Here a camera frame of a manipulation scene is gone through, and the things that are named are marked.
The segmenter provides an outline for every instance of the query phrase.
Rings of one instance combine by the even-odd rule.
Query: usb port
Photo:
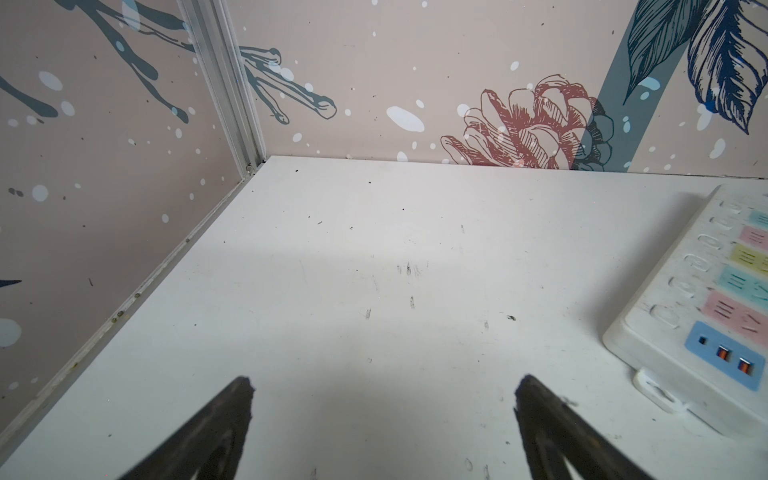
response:
[[[728,350],[722,345],[717,347],[717,356],[719,356],[721,359],[725,360],[726,362],[730,362],[730,350]]]
[[[747,362],[745,359],[739,359],[739,370],[747,375],[752,375],[752,363]]]

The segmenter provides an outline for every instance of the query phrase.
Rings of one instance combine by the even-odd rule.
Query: floral wallpaper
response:
[[[0,7],[0,429],[240,182],[177,3],[147,3]]]
[[[763,0],[226,3],[269,154],[768,177]]]

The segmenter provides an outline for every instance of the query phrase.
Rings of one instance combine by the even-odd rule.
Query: pink label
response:
[[[768,250],[768,232],[755,227],[744,227],[739,240],[749,245]]]
[[[701,312],[741,336],[768,347],[768,316],[717,291],[710,294]]]

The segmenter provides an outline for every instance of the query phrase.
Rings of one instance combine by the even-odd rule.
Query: white table surface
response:
[[[117,477],[238,375],[257,389],[238,478],[529,478],[532,373],[658,479],[764,480],[768,445],[661,411],[601,342],[722,183],[768,192],[273,157],[0,478]]]

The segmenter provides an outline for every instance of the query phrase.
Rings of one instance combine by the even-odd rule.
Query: white power strip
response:
[[[768,197],[716,188],[603,342],[664,410],[768,439]]]

